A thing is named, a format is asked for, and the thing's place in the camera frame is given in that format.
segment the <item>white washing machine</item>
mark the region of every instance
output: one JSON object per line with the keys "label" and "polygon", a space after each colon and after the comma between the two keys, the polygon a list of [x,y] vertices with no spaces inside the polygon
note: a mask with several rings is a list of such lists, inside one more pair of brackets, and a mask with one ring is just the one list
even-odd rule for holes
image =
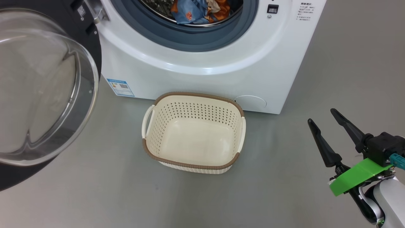
{"label": "white washing machine", "polygon": [[244,0],[227,20],[177,25],[147,0],[101,0],[102,75],[117,95],[173,91],[279,114],[326,0]]}
{"label": "white washing machine", "polygon": [[223,20],[178,25],[149,5],[173,0],[1,0],[0,191],[79,136],[101,73],[117,95],[202,92],[280,113],[325,0],[221,1],[236,3]]}

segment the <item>gray floor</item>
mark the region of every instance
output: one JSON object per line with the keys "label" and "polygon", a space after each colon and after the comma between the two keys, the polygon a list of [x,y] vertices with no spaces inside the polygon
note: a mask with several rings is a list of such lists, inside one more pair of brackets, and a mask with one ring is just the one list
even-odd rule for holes
{"label": "gray floor", "polygon": [[364,132],[405,136],[404,9],[403,0],[328,1],[282,113],[246,114],[244,149],[222,175],[150,159],[140,129],[152,101],[117,97],[102,80],[82,135],[0,193],[1,227],[373,227],[350,196],[328,189],[334,171],[306,120],[350,166],[361,157],[330,108]]}

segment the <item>sticker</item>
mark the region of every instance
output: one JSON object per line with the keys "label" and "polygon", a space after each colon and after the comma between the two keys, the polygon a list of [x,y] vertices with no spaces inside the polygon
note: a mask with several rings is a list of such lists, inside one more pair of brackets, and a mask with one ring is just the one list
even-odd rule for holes
{"label": "sticker", "polygon": [[111,89],[115,92],[116,95],[118,96],[125,96],[125,97],[135,97],[134,94],[132,93],[132,90],[129,88],[128,83],[126,81],[121,81],[121,80],[114,80],[114,79],[108,79],[108,83],[111,86]]}
{"label": "sticker", "polygon": [[310,21],[311,16],[315,11],[315,7],[312,3],[309,2],[301,2],[301,5],[298,8],[298,12],[296,15],[296,21]]}

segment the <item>blue cloth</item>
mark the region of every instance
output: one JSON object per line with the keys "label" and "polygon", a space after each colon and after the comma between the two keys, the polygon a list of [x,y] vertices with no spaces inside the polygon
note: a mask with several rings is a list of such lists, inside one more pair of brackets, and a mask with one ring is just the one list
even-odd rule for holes
{"label": "blue cloth", "polygon": [[208,4],[206,0],[178,0],[178,12],[172,12],[178,24],[207,24]]}

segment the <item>laundry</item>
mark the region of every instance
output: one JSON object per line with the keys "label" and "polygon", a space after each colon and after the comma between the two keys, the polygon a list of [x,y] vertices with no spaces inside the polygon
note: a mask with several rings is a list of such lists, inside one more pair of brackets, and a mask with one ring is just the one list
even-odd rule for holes
{"label": "laundry", "polygon": [[208,24],[230,16],[228,0],[174,0],[171,13],[178,24]]}

